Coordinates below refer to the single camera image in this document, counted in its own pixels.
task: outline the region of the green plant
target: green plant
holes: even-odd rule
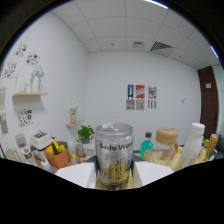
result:
[[[92,140],[95,132],[91,128],[91,126],[90,125],[89,126],[81,125],[81,127],[82,127],[81,130],[78,130],[79,139],[77,140],[77,142],[81,142],[83,139],[87,138],[88,136],[90,136],[90,140]]]

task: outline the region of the white bottle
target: white bottle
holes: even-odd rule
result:
[[[191,133],[184,145],[183,152],[177,163],[175,171],[193,165],[201,150],[202,136],[205,126],[200,123],[192,123]]]

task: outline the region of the ceiling tile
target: ceiling tile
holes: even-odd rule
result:
[[[125,37],[108,37],[98,39],[102,51],[124,51]]]
[[[86,47],[89,53],[99,52],[101,51],[100,46],[96,39],[94,40],[86,40],[82,42],[83,45]]]
[[[91,0],[77,5],[87,20],[125,16],[124,0]]]
[[[205,49],[210,46],[205,37],[197,30],[195,30],[190,36],[189,39],[192,40],[198,47]]]
[[[143,19],[127,18],[127,36],[155,39],[160,24]]]
[[[185,51],[191,56],[201,51],[201,49],[188,38],[180,46],[178,46],[178,48]]]
[[[194,26],[185,18],[169,9],[164,25],[171,27],[184,36],[188,37],[194,30]]]
[[[197,66],[201,65],[201,63],[193,57],[187,59],[184,63],[190,65],[193,68],[196,68]]]
[[[162,23],[167,9],[145,1],[126,0],[127,16]]]
[[[57,16],[61,18],[68,26],[85,21],[85,18],[76,5],[72,5],[65,10],[60,11],[57,13]]]
[[[173,58],[175,60],[178,60],[178,61],[186,61],[188,58],[190,57],[190,55],[188,55],[186,52],[184,51],[181,51],[180,49],[175,49],[173,51],[173,53],[169,56],[169,58]]]
[[[219,59],[215,56],[211,47],[207,47],[203,50],[203,52],[209,57],[209,62],[211,65],[218,65],[220,64]]]
[[[200,61],[201,63],[209,61],[209,57],[203,51],[200,51],[197,54],[195,54],[194,58]]]
[[[89,24],[96,37],[125,36],[125,18],[110,17],[90,20]]]
[[[135,48],[133,47],[134,42],[143,42],[143,48]],[[154,44],[153,40],[143,39],[138,37],[127,37],[126,38],[126,50],[128,51],[142,51],[149,52]]]
[[[87,22],[79,23],[71,27],[72,31],[80,41],[94,39],[95,36]]]
[[[206,68],[208,66],[211,66],[210,62],[206,62],[206,63],[200,64],[200,65],[196,66],[195,68],[197,70],[199,70],[199,69],[202,69],[202,68]]]
[[[66,8],[68,8],[68,7],[70,7],[70,6],[74,5],[74,4],[75,4],[74,1],[73,2],[69,2],[69,3],[61,4],[60,6],[56,7],[55,9],[53,9],[51,12],[53,12],[55,14],[59,13],[60,11],[66,9]]]
[[[176,32],[175,30],[162,26],[156,41],[170,45],[171,47],[177,47],[185,38],[186,37],[184,35]]]

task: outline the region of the air vent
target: air vent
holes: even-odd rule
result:
[[[143,42],[134,42],[133,47],[135,47],[135,48],[143,48],[144,47],[144,43]]]
[[[169,56],[174,51],[174,48],[159,42],[155,42],[150,50],[151,53],[159,54],[163,56]]]

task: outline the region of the door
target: door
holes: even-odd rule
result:
[[[201,86],[201,120],[205,125],[204,138],[216,133],[218,121],[218,90],[211,66],[198,70]]]

